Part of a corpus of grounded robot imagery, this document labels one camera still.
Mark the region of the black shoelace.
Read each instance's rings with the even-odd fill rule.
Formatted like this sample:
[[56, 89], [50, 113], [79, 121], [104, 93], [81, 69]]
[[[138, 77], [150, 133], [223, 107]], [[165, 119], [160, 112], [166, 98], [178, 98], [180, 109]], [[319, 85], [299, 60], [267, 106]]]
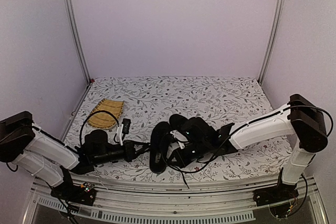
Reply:
[[160, 146], [160, 143], [159, 144], [155, 144], [154, 146], [151, 146], [150, 151], [148, 151], [148, 152], [153, 152], [154, 153], [154, 162], [156, 161], [156, 155], [157, 154], [159, 154], [159, 161], [163, 162], [163, 166], [161, 166], [161, 164], [158, 164], [159, 169], [155, 170], [154, 173], [158, 173], [158, 174], [163, 173], [165, 171], [166, 167], [170, 167], [171, 169], [173, 169], [173, 170], [181, 173], [183, 182], [187, 186], [187, 188], [189, 189], [189, 185], [187, 184], [185, 176], [184, 176], [184, 174], [186, 172], [184, 172], [181, 169], [179, 169], [178, 167], [173, 166], [173, 165], [170, 164], [170, 162], [166, 158], [166, 154], [164, 154], [162, 152], [162, 147]]

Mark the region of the black shoe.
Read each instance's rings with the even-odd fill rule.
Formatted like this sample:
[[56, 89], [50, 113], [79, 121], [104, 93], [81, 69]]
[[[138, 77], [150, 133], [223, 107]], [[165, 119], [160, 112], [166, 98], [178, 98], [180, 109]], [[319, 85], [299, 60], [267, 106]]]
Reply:
[[171, 142], [171, 127], [168, 122], [158, 123], [150, 138], [150, 170], [155, 174], [161, 174], [166, 169], [164, 158], [167, 158], [168, 147]]

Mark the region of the red-soled shoe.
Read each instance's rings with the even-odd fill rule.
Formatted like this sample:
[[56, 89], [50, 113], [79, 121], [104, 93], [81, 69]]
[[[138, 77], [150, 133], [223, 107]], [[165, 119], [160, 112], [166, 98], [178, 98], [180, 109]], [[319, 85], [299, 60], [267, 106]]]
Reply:
[[171, 115], [169, 118], [169, 124], [172, 130], [177, 130], [180, 133], [186, 133], [194, 126], [194, 123], [191, 121], [191, 119], [187, 119], [180, 114]]

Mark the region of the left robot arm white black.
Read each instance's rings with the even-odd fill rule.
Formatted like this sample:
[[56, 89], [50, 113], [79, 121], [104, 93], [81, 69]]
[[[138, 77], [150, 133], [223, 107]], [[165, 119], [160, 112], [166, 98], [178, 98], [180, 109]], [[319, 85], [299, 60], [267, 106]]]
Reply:
[[79, 146], [71, 148], [36, 126], [32, 114], [23, 111], [1, 121], [1, 162], [27, 170], [73, 200], [78, 188], [66, 180], [67, 172], [91, 173], [98, 165], [131, 162], [149, 151], [149, 143], [125, 140], [130, 120], [117, 126], [115, 144], [109, 143], [106, 131], [98, 129], [80, 136]]

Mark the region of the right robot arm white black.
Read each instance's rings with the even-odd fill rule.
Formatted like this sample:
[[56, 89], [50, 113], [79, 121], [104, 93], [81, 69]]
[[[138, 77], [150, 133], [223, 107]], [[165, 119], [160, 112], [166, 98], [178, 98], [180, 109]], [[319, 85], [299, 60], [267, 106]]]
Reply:
[[326, 114], [299, 94], [291, 95], [288, 103], [268, 114], [248, 122], [226, 124], [218, 130], [201, 117], [187, 119], [174, 114], [169, 123], [179, 147], [168, 158], [168, 164], [184, 168], [208, 153], [223, 156], [271, 138], [296, 135], [297, 142], [281, 171], [280, 183], [271, 190], [271, 196], [282, 201], [291, 194], [292, 186], [314, 155], [326, 148], [331, 133], [326, 129]]

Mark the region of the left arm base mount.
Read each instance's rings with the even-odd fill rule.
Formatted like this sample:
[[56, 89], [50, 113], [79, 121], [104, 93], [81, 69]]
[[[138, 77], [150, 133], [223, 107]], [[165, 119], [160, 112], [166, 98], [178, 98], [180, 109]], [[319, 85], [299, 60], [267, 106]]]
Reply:
[[81, 205], [93, 206], [97, 191], [86, 189], [86, 187], [76, 186], [63, 182], [59, 186], [51, 188], [51, 196]]

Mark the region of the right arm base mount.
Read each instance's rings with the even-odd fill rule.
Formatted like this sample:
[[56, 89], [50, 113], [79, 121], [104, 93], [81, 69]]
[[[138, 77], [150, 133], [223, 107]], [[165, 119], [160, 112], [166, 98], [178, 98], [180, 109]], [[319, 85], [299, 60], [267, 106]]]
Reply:
[[298, 196], [299, 193], [296, 189], [296, 185], [286, 185], [282, 183], [253, 191], [253, 200], [257, 206], [275, 204], [281, 201], [294, 199]]

